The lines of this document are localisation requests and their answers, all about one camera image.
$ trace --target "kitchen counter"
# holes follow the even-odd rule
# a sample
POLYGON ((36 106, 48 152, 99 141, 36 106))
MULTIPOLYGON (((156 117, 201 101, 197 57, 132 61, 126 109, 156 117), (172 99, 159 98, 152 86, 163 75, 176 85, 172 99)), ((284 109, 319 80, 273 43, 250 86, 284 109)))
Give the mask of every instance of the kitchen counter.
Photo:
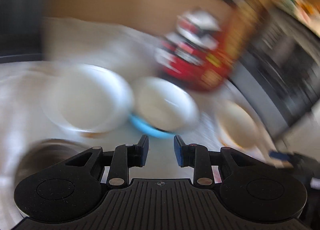
MULTIPOLYGON (((104 138, 85 139, 62 131, 41 109, 41 99, 48 83, 61 65, 88 63, 111 69, 129 83, 141 76, 156 75, 153 60, 157 39, 118 25, 83 22, 74 19, 47 19, 43 62, 0 65, 0 229, 9 230, 21 219, 13 201, 14 175, 21 157, 38 141, 61 138, 81 142, 88 148, 101 146, 114 150, 121 144, 137 143, 141 132, 129 122, 109 132, 104 138)), ((193 131, 183 134, 184 141, 199 143, 211 151, 222 147, 215 132, 216 101, 229 99, 241 104, 258 124, 260 151, 248 153, 270 162, 268 150, 275 149, 259 117, 241 93, 229 81, 213 93, 189 92, 199 105, 201 120, 193 131)), ((150 137, 146 166, 131 168, 130 178, 192 178, 192 168, 180 168, 176 162, 173 139, 150 137)), ((215 179, 220 179, 216 168, 215 179)))

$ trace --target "metal screw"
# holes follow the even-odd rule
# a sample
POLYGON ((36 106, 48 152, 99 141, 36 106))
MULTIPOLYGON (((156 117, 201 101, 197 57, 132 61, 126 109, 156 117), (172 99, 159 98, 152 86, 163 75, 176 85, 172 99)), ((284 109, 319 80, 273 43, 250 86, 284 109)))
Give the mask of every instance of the metal screw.
POLYGON ((207 177, 198 178, 197 182, 198 182, 198 184, 204 185, 204 186, 208 186, 213 183, 212 179, 207 178, 207 177))
POLYGON ((124 180, 119 177, 114 177, 111 180, 109 180, 109 184, 112 186, 120 186, 124 183, 124 180))

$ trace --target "white bowl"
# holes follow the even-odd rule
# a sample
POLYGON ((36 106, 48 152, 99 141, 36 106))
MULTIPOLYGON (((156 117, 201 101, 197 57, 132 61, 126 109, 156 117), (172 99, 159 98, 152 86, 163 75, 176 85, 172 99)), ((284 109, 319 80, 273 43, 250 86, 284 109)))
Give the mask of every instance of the white bowl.
POLYGON ((52 122, 84 137, 96 137, 120 126, 132 107, 131 88, 121 76, 86 64, 65 68, 43 101, 52 122))
POLYGON ((250 150, 259 144, 259 128, 239 105, 225 100, 217 110, 218 134, 223 145, 250 150))
POLYGON ((134 114, 160 131, 180 133, 195 126, 199 111, 193 98, 178 86, 156 77, 133 85, 134 114))

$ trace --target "ribbed black plate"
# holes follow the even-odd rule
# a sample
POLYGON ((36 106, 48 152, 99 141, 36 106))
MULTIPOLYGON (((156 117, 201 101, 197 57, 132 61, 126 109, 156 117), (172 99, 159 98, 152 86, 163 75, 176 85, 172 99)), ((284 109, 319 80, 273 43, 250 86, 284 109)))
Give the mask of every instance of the ribbed black plate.
POLYGON ((72 222, 46 224, 29 218, 15 230, 300 230, 296 219, 277 224, 246 221, 229 212, 211 190, 188 179, 134 179, 111 190, 92 213, 72 222))

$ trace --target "sink basin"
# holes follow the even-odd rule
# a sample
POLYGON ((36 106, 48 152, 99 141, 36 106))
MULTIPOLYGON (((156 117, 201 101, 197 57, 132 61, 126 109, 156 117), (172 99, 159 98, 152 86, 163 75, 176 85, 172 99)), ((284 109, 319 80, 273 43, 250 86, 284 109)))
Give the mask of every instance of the sink basin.
POLYGON ((1 230, 9 230, 19 223, 23 216, 14 203, 15 187, 24 178, 45 169, 53 164, 68 159, 88 147, 61 139, 49 139, 39 142, 28 150, 20 160, 13 177, 0 177, 0 221, 1 230))

